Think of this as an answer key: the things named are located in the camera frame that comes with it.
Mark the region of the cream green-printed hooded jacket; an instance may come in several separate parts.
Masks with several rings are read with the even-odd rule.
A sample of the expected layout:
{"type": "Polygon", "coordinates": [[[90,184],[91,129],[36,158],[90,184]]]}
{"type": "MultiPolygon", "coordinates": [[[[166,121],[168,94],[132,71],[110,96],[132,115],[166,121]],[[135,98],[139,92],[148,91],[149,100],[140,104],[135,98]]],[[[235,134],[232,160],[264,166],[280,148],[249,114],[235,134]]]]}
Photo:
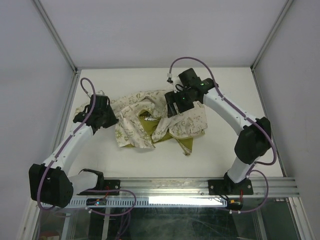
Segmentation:
{"type": "Polygon", "coordinates": [[[175,139],[189,156],[193,140],[205,134],[208,127],[203,104],[176,116],[168,117],[166,90],[132,93],[111,101],[118,123],[115,138],[120,148],[154,149],[155,144],[175,139]]]}

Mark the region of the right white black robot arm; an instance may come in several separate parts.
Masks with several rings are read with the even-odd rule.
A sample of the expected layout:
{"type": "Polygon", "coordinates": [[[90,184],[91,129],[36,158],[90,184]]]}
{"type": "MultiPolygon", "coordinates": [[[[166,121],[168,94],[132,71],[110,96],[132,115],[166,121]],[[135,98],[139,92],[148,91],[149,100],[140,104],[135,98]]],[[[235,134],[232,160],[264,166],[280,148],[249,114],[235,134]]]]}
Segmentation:
{"type": "Polygon", "coordinates": [[[171,73],[167,76],[167,82],[173,86],[165,94],[169,118],[193,109],[199,102],[215,111],[235,131],[236,158],[223,179],[209,185],[209,191],[211,195],[236,195],[248,185],[247,177],[257,160],[272,148],[270,121],[245,113],[222,94],[213,77],[202,80],[193,68],[177,77],[171,73]]]}

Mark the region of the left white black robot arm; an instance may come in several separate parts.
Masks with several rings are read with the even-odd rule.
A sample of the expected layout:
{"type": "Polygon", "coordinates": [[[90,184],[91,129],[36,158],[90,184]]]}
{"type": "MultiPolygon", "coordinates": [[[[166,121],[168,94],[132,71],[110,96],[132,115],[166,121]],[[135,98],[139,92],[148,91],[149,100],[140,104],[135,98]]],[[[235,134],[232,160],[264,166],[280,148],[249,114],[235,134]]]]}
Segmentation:
{"type": "Polygon", "coordinates": [[[42,163],[34,163],[29,171],[31,199],[38,204],[66,207],[74,195],[91,191],[100,194],[105,189],[101,171],[84,168],[74,176],[68,176],[73,162],[83,146],[100,129],[118,123],[118,119],[106,95],[92,95],[90,103],[73,119],[71,130],[57,149],[42,163]]]}

